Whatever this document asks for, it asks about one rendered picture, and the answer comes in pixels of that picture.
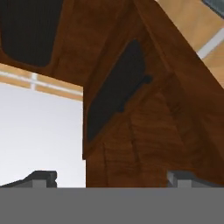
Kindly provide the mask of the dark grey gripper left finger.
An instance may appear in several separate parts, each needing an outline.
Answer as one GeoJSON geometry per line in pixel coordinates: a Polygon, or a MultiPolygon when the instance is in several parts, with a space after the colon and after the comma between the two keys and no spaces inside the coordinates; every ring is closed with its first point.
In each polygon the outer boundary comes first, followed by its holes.
{"type": "Polygon", "coordinates": [[[56,188],[58,186],[57,177],[56,171],[33,171],[23,179],[0,185],[0,188],[56,188]]]}

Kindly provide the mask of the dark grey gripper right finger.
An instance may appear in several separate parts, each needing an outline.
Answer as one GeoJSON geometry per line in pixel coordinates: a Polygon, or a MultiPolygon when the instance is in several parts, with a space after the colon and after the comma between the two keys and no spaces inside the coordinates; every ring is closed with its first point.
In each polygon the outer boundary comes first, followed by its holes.
{"type": "Polygon", "coordinates": [[[174,188],[224,188],[224,185],[197,178],[189,171],[168,171],[167,186],[174,188]]]}

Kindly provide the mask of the wooden cabinet door, dark pane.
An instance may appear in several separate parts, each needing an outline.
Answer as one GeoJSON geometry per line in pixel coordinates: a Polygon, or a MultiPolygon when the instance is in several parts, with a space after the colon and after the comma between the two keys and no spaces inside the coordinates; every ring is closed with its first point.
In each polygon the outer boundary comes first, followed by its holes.
{"type": "Polygon", "coordinates": [[[88,158],[97,144],[172,76],[146,29],[112,34],[84,87],[82,156],[88,158]],[[143,84],[127,101],[125,110],[118,113],[125,96],[147,74],[152,82],[143,84]]]}
{"type": "Polygon", "coordinates": [[[97,0],[0,0],[0,62],[83,86],[97,0]]]}

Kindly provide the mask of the dark grey flat fixture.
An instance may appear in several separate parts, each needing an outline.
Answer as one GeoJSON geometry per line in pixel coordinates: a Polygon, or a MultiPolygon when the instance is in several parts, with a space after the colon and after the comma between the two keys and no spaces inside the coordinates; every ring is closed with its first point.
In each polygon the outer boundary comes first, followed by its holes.
{"type": "Polygon", "coordinates": [[[202,2],[224,19],[224,0],[202,0],[202,2]]]}

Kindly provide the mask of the brown wooden wall cabinet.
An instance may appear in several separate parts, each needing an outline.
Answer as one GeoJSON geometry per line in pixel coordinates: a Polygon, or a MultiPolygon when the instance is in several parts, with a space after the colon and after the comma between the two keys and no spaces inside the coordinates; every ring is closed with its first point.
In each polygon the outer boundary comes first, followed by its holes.
{"type": "Polygon", "coordinates": [[[107,39],[141,29],[173,76],[84,158],[86,185],[165,187],[168,171],[224,185],[224,88],[155,0],[125,0],[107,39]]]}

